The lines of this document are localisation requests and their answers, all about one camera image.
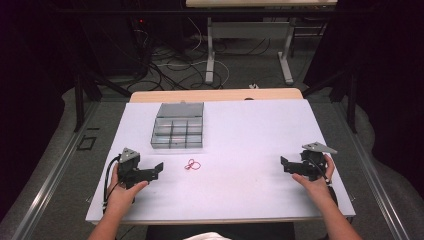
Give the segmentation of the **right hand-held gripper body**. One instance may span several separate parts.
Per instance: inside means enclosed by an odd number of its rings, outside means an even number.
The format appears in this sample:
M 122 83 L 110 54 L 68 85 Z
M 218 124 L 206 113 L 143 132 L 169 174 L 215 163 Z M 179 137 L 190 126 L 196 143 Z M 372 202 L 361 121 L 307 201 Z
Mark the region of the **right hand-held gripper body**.
M 304 151 L 301 153 L 301 159 L 307 166 L 305 176 L 307 176 L 310 181 L 315 181 L 319 177 L 325 175 L 327 166 L 324 154 L 338 153 L 337 150 L 319 142 L 304 144 L 302 148 Z

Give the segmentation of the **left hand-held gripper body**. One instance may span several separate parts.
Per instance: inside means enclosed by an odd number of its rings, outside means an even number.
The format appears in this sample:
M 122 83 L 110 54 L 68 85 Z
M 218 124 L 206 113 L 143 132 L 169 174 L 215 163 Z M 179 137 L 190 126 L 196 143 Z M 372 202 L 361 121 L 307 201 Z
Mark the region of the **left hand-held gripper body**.
M 132 188 L 135 184 L 147 181 L 148 172 L 138 168 L 140 154 L 135 150 L 124 148 L 118 163 L 118 181 L 126 189 Z

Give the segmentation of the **person's right hand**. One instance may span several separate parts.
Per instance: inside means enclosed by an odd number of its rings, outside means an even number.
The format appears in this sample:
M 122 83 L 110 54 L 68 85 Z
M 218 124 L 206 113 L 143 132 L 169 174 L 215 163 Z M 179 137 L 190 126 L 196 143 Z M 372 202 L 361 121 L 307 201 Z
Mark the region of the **person's right hand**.
M 334 203 L 328 185 L 332 182 L 332 175 L 335 167 L 330 156 L 324 154 L 324 159 L 327 163 L 327 170 L 323 177 L 320 177 L 315 181 L 309 181 L 301 175 L 292 175 L 292 178 L 306 189 L 309 197 L 316 205 L 328 205 L 330 203 Z

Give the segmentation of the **person's left hand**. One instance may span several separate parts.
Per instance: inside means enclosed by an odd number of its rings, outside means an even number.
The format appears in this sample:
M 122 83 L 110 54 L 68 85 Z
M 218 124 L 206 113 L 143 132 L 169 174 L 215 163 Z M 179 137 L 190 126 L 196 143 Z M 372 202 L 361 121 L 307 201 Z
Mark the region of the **person's left hand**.
M 111 183 L 107 188 L 107 205 L 104 215 L 122 218 L 128 212 L 136 195 L 147 185 L 147 181 L 142 181 L 126 189 L 118 181 L 118 165 L 115 165 Z

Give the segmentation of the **clear plastic compartment box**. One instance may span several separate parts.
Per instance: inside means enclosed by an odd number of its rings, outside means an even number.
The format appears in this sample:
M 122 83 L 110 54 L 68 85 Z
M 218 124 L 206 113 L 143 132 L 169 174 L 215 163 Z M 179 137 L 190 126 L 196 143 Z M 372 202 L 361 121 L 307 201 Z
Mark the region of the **clear plastic compartment box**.
M 151 136 L 154 149 L 203 147 L 204 103 L 162 103 Z

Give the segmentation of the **white table mat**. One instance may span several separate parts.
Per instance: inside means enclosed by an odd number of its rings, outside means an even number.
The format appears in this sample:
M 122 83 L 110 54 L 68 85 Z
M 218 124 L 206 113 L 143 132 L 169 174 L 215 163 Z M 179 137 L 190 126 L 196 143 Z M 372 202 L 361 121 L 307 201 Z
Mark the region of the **white table mat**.
M 124 148 L 140 165 L 164 163 L 159 178 L 136 197 L 127 224 L 304 221 L 320 218 L 305 189 L 284 172 L 280 156 L 297 162 L 304 144 L 324 140 L 305 99 L 207 102 L 203 147 L 154 149 L 157 103 L 126 105 L 110 158 Z M 186 170 L 189 159 L 201 164 Z

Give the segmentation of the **black metal stand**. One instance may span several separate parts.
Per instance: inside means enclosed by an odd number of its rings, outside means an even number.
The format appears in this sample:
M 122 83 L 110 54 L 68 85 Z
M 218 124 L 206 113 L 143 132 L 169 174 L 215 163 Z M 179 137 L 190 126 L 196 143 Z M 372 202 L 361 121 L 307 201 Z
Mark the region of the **black metal stand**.
M 356 70 L 354 67 L 346 67 L 338 70 L 330 77 L 319 80 L 316 84 L 302 91 L 303 97 L 308 97 L 316 91 L 323 89 L 331 84 L 335 87 L 330 92 L 330 100 L 332 102 L 341 102 L 344 96 L 347 96 L 346 122 L 350 130 L 356 134 L 356 100 L 357 100 L 357 83 Z
M 74 74 L 75 89 L 75 107 L 76 107 L 76 125 L 75 132 L 78 132 L 85 122 L 84 96 L 92 101 L 100 101 L 102 93 L 98 85 L 105 85 L 109 89 L 121 94 L 124 97 L 130 97 L 132 93 L 111 82 L 105 77 L 89 70 L 87 72 L 77 71 Z

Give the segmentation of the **person's dark clothing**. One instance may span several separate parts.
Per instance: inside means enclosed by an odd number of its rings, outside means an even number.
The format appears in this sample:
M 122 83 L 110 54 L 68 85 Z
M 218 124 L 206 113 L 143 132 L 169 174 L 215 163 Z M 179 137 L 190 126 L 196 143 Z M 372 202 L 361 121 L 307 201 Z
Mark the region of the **person's dark clothing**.
M 293 223 L 204 225 L 150 225 L 146 240 L 184 240 L 198 234 L 218 233 L 231 240 L 295 240 Z

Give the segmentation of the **wooden table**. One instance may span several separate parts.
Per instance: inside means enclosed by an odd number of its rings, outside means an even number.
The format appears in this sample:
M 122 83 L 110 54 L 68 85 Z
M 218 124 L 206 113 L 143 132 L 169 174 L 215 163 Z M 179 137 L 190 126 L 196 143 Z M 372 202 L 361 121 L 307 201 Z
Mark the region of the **wooden table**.
M 130 103 L 174 103 L 207 101 L 241 101 L 302 99 L 296 88 L 270 89 L 220 89 L 220 90 L 181 90 L 181 91 L 139 91 L 132 94 Z

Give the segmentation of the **dark computer tower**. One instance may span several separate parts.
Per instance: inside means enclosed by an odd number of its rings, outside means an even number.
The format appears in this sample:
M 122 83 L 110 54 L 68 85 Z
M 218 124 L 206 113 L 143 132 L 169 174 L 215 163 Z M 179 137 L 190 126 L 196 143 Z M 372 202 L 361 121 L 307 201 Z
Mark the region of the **dark computer tower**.
M 144 77 L 146 60 L 127 18 L 83 18 L 81 24 L 105 76 Z

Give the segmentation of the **desk with grey metal legs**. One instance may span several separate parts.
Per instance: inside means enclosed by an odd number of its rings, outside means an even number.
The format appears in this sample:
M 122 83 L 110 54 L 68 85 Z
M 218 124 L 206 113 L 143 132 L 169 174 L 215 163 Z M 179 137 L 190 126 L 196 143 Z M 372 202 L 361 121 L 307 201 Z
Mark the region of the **desk with grey metal legs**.
M 314 10 L 316 7 L 334 7 L 338 0 L 186 0 L 186 6 L 195 10 Z M 287 61 L 291 42 L 294 38 L 297 17 L 286 17 L 285 21 L 241 22 L 230 20 L 222 22 L 207 18 L 208 59 L 205 82 L 212 83 L 214 79 L 215 39 L 282 39 L 283 49 L 278 58 L 287 85 L 292 85 L 294 79 Z

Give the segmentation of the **black floor socket frame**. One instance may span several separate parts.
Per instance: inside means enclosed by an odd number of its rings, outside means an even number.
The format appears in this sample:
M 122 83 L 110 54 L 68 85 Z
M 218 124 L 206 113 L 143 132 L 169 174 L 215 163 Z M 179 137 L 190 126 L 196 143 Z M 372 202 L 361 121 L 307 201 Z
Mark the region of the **black floor socket frame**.
M 80 140 L 80 142 L 77 144 L 77 150 L 78 151 L 86 151 L 86 150 L 90 151 L 93 148 L 96 140 L 97 140 L 96 137 L 89 137 L 89 136 L 84 135 L 82 137 L 82 139 Z

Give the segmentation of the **aluminium floor rail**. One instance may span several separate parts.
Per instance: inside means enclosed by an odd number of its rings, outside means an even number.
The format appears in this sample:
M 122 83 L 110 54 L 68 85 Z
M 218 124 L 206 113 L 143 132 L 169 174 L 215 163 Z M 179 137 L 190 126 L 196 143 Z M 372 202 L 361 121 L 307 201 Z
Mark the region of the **aluminium floor rail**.
M 353 142 L 353 148 L 359 155 L 359 164 L 362 172 L 394 240 L 410 240 L 407 230 L 403 226 L 387 191 L 380 181 L 379 174 L 371 161 L 370 155 L 365 150 L 358 135 L 352 132 L 347 123 L 347 113 L 343 104 L 334 103 L 333 108 L 342 122 L 344 131 Z
M 83 130 L 99 107 L 98 102 L 88 103 L 83 112 L 84 121 L 75 132 L 76 110 L 66 107 L 58 128 L 51 138 L 46 151 L 35 168 L 25 188 L 15 202 L 18 213 L 16 229 L 10 240 L 29 240 L 43 212 L 49 204 L 66 168 L 82 139 Z

